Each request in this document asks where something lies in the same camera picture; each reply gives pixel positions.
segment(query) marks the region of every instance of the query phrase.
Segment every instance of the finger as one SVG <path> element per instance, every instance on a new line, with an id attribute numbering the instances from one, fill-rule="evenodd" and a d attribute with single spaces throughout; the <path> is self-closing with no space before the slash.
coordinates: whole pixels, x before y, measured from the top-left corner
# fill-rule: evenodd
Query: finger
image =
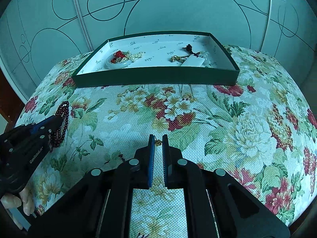
<path id="1" fill-rule="evenodd" d="M 23 203 L 27 203 L 29 199 L 30 189 L 28 186 L 25 186 L 25 188 L 19 192 L 20 198 L 23 201 Z"/>
<path id="2" fill-rule="evenodd" d="M 4 208 L 19 207 L 22 204 L 21 200 L 18 197 L 14 196 L 10 193 L 6 193 L 1 198 L 1 202 L 2 202 L 2 205 L 4 206 Z"/>
<path id="3" fill-rule="evenodd" d="M 23 211 L 25 215 L 29 216 L 30 214 L 34 212 L 34 209 L 35 209 L 34 201 L 32 199 L 32 196 L 29 196 L 27 203 L 23 203 Z"/>
<path id="4" fill-rule="evenodd" d="M 11 217 L 11 219 L 13 220 L 13 222 L 18 226 L 18 228 L 20 230 L 22 230 L 23 226 L 21 225 L 21 223 L 11 214 L 11 212 L 9 210 L 6 209 L 6 211 L 7 211 L 8 215 Z"/>

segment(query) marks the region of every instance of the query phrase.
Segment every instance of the white tag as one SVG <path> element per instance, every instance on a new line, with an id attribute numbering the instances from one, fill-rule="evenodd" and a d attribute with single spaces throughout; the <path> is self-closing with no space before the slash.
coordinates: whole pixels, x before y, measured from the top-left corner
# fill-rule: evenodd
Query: white tag
<path id="1" fill-rule="evenodd" d="M 202 66 L 204 61 L 204 58 L 191 55 L 186 59 L 186 61 L 181 66 Z"/>

